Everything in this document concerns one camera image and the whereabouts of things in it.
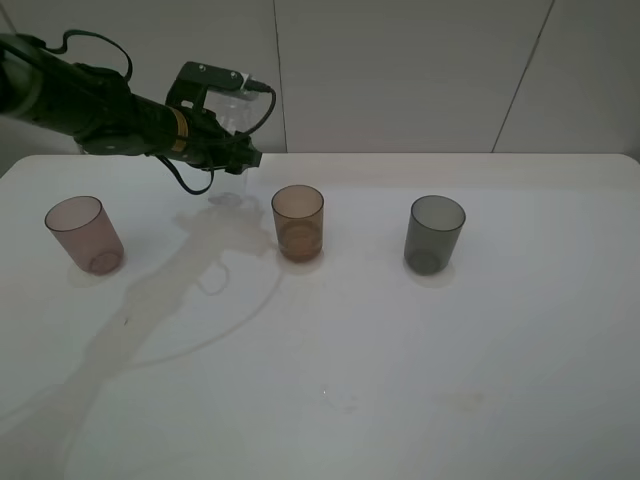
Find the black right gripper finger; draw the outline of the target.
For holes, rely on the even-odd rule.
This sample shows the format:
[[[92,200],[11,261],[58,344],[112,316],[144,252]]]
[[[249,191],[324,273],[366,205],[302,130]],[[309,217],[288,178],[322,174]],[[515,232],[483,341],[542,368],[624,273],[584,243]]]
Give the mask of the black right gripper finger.
[[[214,169],[232,175],[241,175],[246,170],[258,168],[262,153],[257,150],[249,137],[216,149]]]

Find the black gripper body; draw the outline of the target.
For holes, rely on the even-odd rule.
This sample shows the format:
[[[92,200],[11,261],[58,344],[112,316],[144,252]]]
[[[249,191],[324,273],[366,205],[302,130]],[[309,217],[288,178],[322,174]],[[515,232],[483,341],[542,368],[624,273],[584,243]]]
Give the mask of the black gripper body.
[[[232,152],[223,140],[230,139],[231,134],[212,111],[193,112],[186,107],[171,106],[167,109],[173,115],[173,122],[169,123],[173,137],[164,151],[167,158],[194,168],[228,167]]]

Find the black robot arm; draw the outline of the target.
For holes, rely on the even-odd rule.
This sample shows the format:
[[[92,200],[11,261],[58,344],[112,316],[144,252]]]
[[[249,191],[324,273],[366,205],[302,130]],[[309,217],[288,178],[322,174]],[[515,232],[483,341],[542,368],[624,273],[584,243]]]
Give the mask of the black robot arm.
[[[67,135],[91,155],[145,155],[231,174],[259,165],[251,136],[266,121],[231,133],[205,100],[215,92],[251,101],[274,96],[272,87],[237,70],[189,61],[158,103],[131,91],[131,69],[68,63],[61,58],[67,49],[31,35],[2,35],[2,115]]]

